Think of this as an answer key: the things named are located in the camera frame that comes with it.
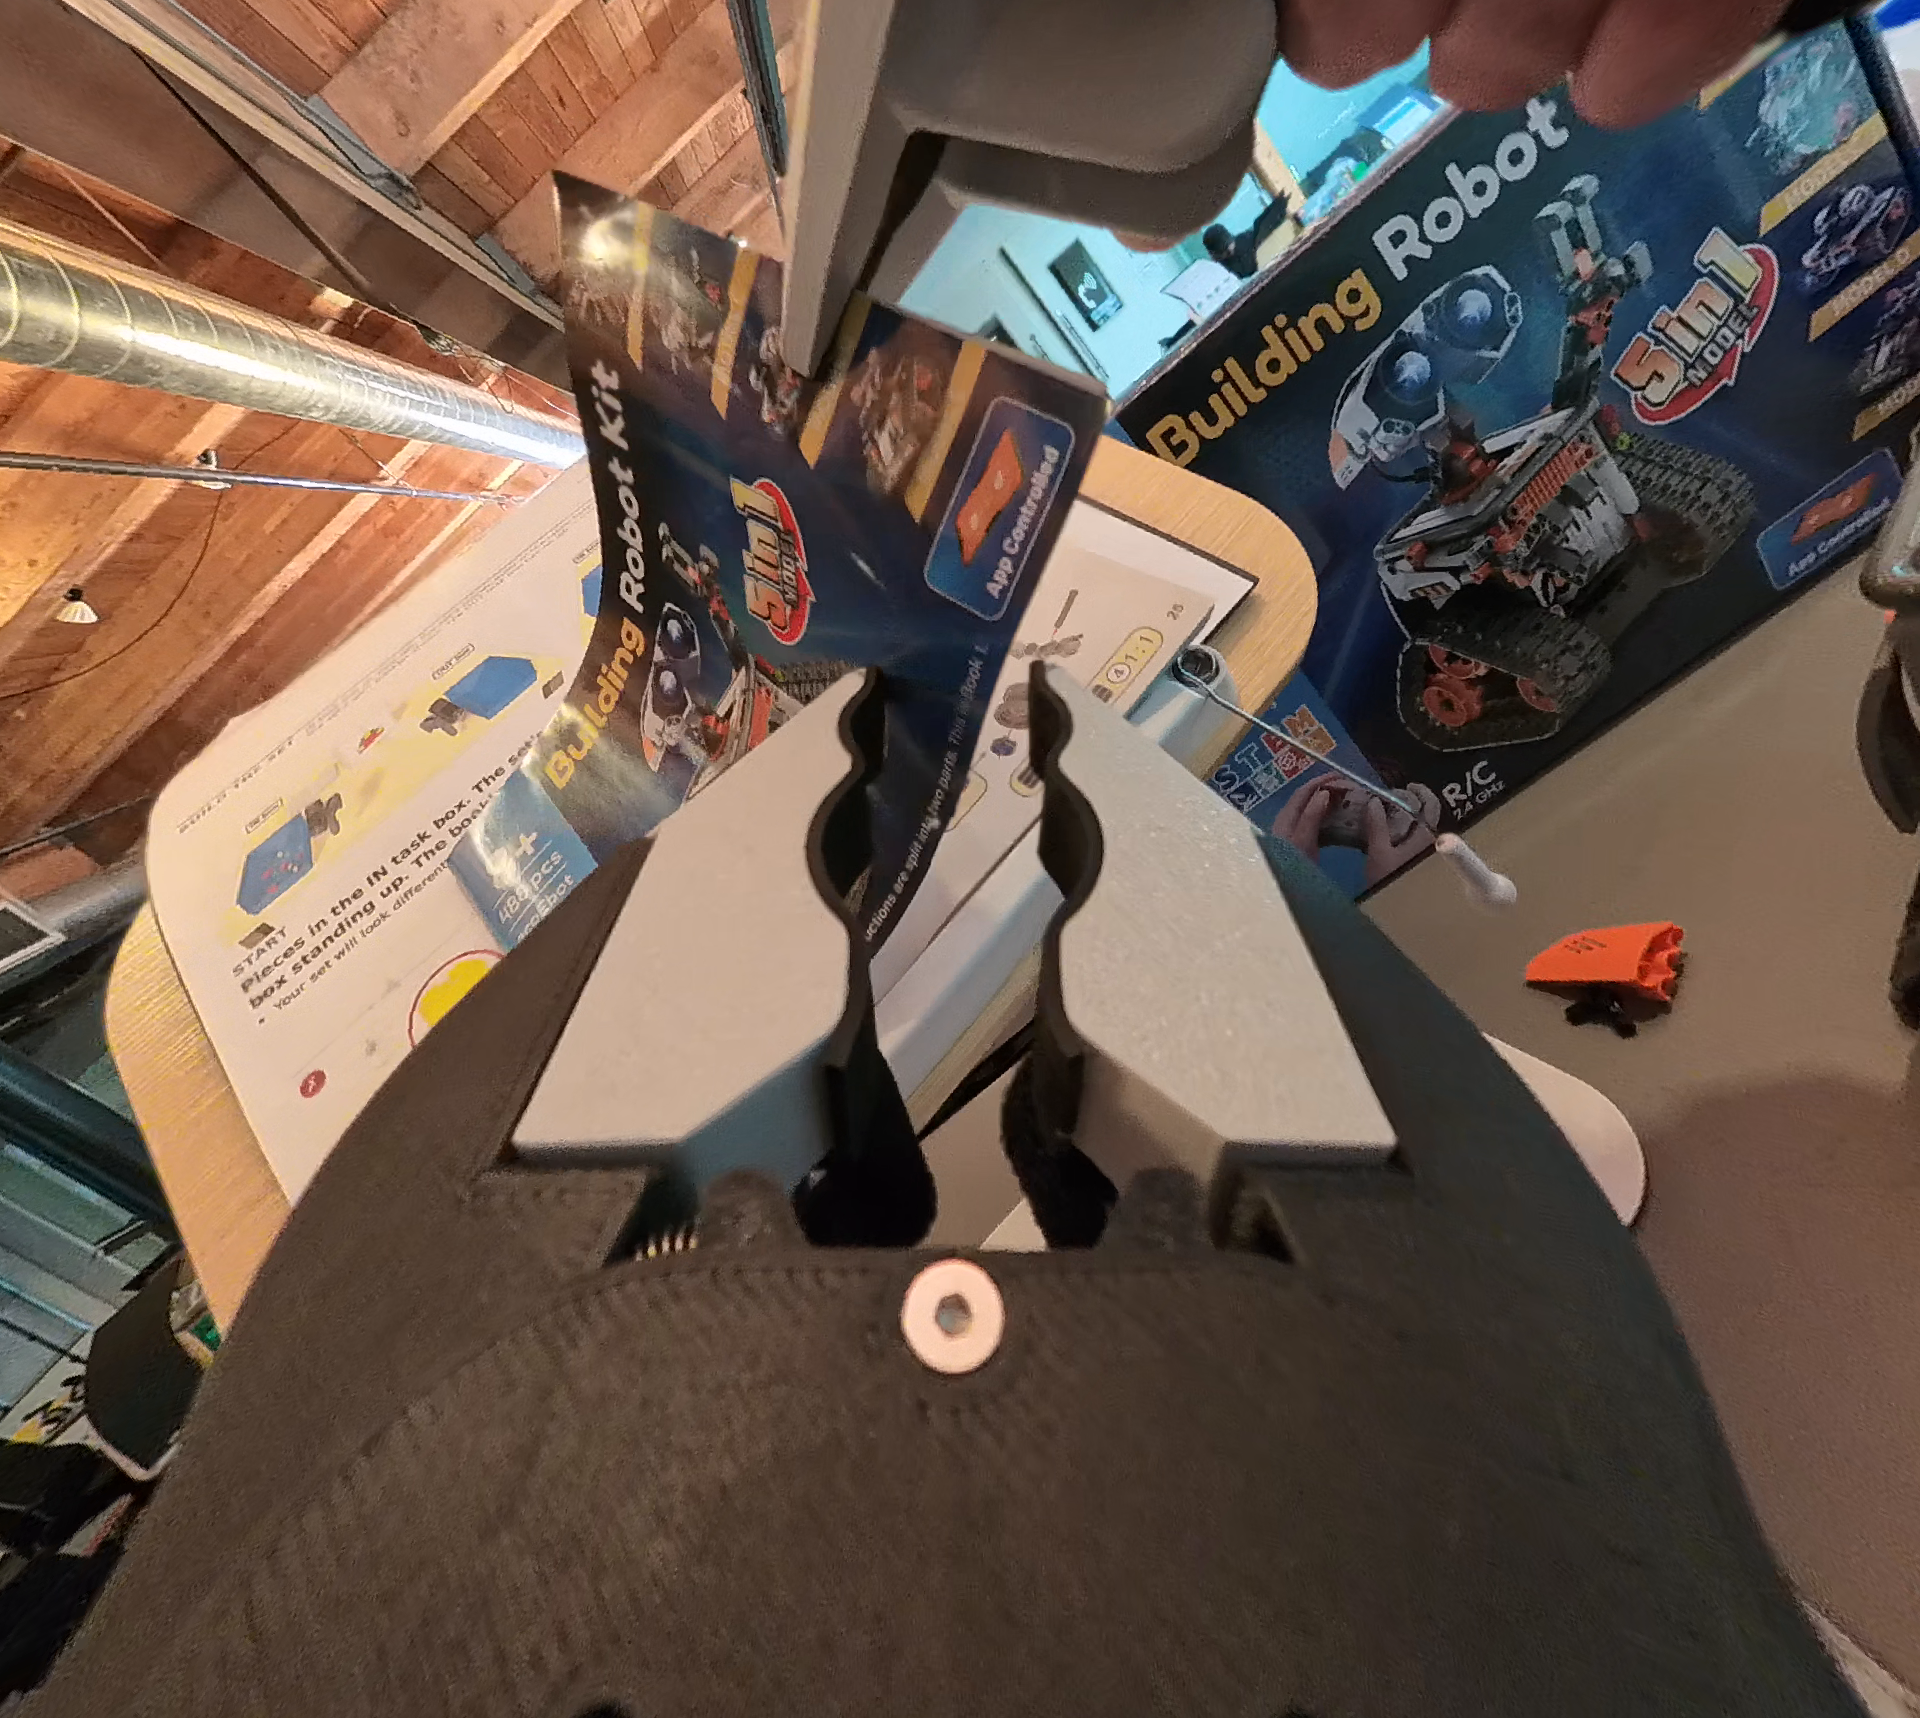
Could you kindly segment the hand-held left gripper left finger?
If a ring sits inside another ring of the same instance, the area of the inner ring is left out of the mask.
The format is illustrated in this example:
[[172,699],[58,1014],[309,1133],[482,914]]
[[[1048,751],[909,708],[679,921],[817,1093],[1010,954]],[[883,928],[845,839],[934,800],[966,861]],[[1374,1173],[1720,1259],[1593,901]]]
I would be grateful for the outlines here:
[[814,1171],[887,1131],[872,864],[887,687],[853,669],[666,820],[510,1150],[551,1167]]

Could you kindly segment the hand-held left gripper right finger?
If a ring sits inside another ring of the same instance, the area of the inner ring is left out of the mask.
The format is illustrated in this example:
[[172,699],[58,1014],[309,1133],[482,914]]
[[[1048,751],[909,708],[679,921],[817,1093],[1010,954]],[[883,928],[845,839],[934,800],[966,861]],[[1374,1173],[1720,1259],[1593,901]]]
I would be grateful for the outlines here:
[[1378,1167],[1396,1135],[1255,828],[1057,668],[1031,674],[1043,1133],[1108,1178]]

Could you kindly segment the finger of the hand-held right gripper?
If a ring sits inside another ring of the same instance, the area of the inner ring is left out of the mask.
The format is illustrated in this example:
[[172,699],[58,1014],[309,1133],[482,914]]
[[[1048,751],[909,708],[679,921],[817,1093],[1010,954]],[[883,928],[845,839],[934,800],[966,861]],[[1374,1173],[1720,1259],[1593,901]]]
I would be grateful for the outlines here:
[[908,127],[885,88],[899,0],[811,0],[785,191],[784,356],[820,375],[891,235]]

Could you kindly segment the building instruction booklet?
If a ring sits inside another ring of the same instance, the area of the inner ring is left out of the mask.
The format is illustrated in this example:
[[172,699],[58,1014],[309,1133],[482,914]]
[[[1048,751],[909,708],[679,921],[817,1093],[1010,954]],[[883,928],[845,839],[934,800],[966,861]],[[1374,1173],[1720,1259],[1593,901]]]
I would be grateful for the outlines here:
[[600,562],[563,708],[455,867],[503,948],[854,668],[887,681],[856,912],[887,996],[1037,820],[1033,664],[1137,712],[1255,580],[1086,499],[1108,400],[854,304],[785,364],[782,267],[561,184]]

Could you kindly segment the grey orange tracked toy robot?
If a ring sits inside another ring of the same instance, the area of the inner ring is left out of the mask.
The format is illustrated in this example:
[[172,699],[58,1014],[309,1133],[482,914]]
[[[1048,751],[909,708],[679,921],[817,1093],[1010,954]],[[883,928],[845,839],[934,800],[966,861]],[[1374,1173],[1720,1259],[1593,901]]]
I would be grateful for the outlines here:
[[1881,542],[1863,566],[1863,595],[1881,607],[1884,632],[1860,691],[1860,770],[1887,822],[1919,833],[1919,581],[1916,537]]

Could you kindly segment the white printed task sheet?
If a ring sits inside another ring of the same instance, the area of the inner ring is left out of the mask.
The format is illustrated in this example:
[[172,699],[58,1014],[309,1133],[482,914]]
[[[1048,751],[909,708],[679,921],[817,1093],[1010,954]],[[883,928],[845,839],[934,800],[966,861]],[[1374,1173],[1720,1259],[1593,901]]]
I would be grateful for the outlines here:
[[288,1201],[503,956],[450,859],[573,684],[599,561],[579,462],[157,798],[157,926]]

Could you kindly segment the orange toy cone part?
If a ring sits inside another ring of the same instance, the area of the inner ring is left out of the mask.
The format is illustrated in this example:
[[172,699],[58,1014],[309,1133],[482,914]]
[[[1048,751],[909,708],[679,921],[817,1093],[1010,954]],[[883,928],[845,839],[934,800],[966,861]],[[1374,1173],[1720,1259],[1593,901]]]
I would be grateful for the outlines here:
[[1672,921],[1586,926],[1551,942],[1523,969],[1533,990],[1565,994],[1606,991],[1665,1008],[1684,973],[1686,932]]

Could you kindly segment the white book stand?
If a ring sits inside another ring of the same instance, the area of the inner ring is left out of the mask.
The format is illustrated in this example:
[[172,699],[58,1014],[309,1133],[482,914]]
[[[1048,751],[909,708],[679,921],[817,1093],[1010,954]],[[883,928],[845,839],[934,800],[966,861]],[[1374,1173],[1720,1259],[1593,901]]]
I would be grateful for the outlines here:
[[[1027,831],[931,942],[934,969],[912,969],[894,990],[909,1011],[939,1013],[934,1021],[909,1020],[904,1049],[888,1049],[899,1077],[922,1074],[909,1106],[936,1178],[957,1194],[939,1229],[993,1229],[1020,1198],[1012,1167],[998,1150],[1001,1106],[1026,1056],[1041,946],[1060,905],[1037,831]],[[1632,1224],[1648,1171],[1621,1106],[1528,1051],[1499,1041],[1491,1047],[1550,1112],[1621,1222]]]

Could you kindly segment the blue robot kit box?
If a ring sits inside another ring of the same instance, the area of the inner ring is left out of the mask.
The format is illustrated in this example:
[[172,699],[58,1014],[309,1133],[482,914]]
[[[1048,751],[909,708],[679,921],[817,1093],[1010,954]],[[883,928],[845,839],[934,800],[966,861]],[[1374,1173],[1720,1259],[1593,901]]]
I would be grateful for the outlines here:
[[1916,256],[1865,16],[1637,132],[1566,93],[1436,123],[1119,410],[1315,575],[1215,789],[1364,897],[1868,549]]

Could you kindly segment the wooden backboard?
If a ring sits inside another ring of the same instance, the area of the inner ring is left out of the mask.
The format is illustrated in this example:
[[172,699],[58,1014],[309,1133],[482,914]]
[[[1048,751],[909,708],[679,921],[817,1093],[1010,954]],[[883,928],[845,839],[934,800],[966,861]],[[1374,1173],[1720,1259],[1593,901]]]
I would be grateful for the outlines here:
[[[1269,703],[1298,669],[1319,580],[1296,531],[1269,507],[1111,436],[1083,494],[1257,577],[1212,647],[1240,702]],[[105,1037],[212,1319],[228,1327],[288,1218],[288,1199],[178,979],[150,905],[123,936],[107,982]]]

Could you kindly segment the silver air duct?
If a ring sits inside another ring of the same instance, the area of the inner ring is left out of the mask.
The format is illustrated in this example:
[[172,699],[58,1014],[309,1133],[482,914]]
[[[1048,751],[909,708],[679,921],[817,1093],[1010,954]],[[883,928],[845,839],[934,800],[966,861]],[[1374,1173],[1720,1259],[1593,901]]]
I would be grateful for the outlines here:
[[567,467],[577,420],[2,224],[2,358],[314,424]]

